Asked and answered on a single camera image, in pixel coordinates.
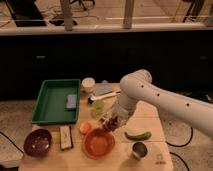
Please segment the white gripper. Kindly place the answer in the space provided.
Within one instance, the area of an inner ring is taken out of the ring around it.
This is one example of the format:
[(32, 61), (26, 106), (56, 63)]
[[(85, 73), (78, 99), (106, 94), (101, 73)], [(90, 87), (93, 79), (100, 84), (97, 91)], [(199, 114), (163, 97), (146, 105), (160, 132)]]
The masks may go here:
[(129, 119), (128, 111), (123, 108), (113, 108), (108, 114), (109, 118), (107, 120), (110, 118), (116, 118), (118, 120), (118, 128), (124, 126)]

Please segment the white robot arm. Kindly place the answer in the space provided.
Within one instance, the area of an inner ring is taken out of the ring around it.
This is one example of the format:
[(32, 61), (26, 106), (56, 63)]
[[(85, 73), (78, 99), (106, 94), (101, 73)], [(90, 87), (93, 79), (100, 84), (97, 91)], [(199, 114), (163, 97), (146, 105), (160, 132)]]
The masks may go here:
[(125, 125), (139, 101), (160, 107), (190, 126), (213, 138), (213, 104), (160, 89), (152, 84), (147, 70), (137, 70), (120, 80), (121, 94), (113, 104), (111, 117), (105, 122), (108, 131)]

